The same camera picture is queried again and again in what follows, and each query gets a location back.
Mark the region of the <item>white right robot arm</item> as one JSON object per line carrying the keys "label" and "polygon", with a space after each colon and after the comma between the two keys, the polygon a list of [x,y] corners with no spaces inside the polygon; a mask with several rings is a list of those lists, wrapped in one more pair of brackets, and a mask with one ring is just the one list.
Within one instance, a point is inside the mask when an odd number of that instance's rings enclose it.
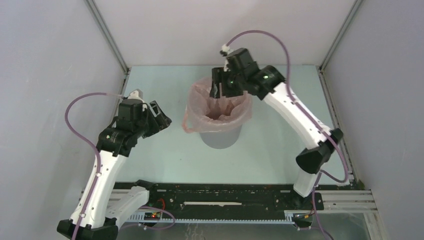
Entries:
{"label": "white right robot arm", "polygon": [[278,112],[304,142],[305,149],[295,159],[300,170],[290,196],[295,208],[304,209],[311,202],[310,194],[322,166],[329,161],[343,132],[320,123],[296,96],[289,93],[288,80],[274,66],[259,68],[248,49],[233,50],[223,45],[220,54],[225,57],[225,63],[223,67],[212,69],[209,96],[214,99],[238,97],[244,93],[256,96]]}

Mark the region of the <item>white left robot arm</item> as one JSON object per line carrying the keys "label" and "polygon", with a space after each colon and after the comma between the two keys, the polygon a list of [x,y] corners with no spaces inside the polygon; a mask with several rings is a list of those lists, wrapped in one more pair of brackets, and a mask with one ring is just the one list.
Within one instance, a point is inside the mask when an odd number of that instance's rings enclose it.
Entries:
{"label": "white left robot arm", "polygon": [[140,138],[151,137],[170,126],[156,101],[126,98],[118,114],[99,134],[89,181],[71,217],[59,221],[57,232],[69,240],[115,240],[119,229],[136,209],[153,208],[158,194],[135,186],[113,207],[108,207],[118,173]]}

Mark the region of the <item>pink plastic trash bag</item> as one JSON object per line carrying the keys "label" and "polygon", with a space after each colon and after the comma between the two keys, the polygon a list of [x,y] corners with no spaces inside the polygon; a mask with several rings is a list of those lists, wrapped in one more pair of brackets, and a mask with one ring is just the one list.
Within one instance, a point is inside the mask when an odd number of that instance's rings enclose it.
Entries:
{"label": "pink plastic trash bag", "polygon": [[210,97],[212,78],[203,77],[188,90],[182,129],[188,133],[217,133],[234,130],[253,115],[253,99],[248,93],[236,97]]}

